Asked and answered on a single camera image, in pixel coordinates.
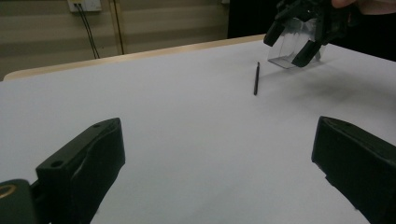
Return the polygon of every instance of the clear plastic container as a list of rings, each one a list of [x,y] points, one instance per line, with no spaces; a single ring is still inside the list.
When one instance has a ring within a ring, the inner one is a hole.
[[[292,61],[308,40],[315,40],[316,20],[307,22],[298,19],[289,20],[282,35],[271,47],[268,61],[283,68],[292,68],[296,65]],[[320,61],[325,47],[322,46],[310,63]]]

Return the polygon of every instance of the beige wall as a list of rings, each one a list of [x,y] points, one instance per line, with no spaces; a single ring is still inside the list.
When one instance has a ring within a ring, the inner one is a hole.
[[[118,55],[109,2],[88,13],[101,57]],[[226,38],[228,10],[218,0],[120,0],[128,53]],[[92,60],[78,14],[66,1],[0,0],[0,80],[22,69]]]

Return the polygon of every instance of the human hand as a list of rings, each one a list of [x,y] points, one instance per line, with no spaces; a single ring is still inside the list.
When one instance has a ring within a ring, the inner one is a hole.
[[[380,15],[396,12],[396,0],[332,0],[334,7],[346,7],[355,3],[362,14]]]

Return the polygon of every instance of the white power socket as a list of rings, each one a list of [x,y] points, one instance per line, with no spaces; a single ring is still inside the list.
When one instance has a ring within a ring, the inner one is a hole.
[[[78,12],[75,4],[81,4],[84,11],[102,11],[100,0],[67,0],[71,12]]]

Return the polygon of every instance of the white tabletop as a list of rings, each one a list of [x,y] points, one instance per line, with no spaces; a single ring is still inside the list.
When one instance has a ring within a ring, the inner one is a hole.
[[[284,70],[261,41],[0,83],[0,181],[119,117],[126,164],[93,223],[368,223],[311,162],[319,116],[396,145],[396,63],[328,46]],[[253,95],[260,62],[259,93]]]

